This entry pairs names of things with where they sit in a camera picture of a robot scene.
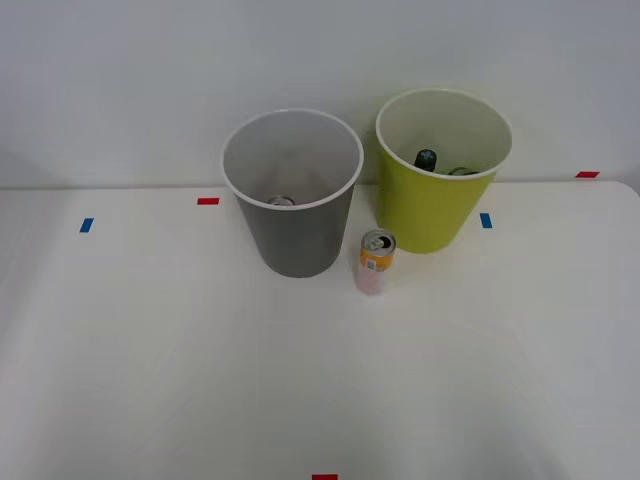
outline gray trash bin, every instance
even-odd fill
[[[238,128],[222,153],[233,190],[265,263],[311,277],[340,253],[360,139],[342,120],[314,110],[280,110]]]

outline white wall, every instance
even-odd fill
[[[0,0],[0,186],[219,184],[254,114],[364,135],[389,96],[450,85],[511,120],[503,179],[638,188],[639,24],[635,0]]]

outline lime green trash bin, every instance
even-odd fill
[[[433,252],[453,240],[511,151],[504,118],[469,94],[443,88],[389,100],[378,113],[376,135],[378,224],[413,253]],[[437,154],[433,172],[413,165],[424,149]]]

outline can lid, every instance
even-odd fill
[[[395,251],[396,239],[390,231],[376,228],[364,234],[362,248],[376,257],[386,257]]]
[[[293,198],[287,197],[286,195],[276,195],[275,197],[270,198],[267,203],[270,205],[280,205],[283,207],[292,207],[296,204],[296,202],[293,201]]]

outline orange can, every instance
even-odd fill
[[[388,230],[377,228],[364,234],[356,280],[360,290],[367,295],[382,293],[395,251],[396,239]]]

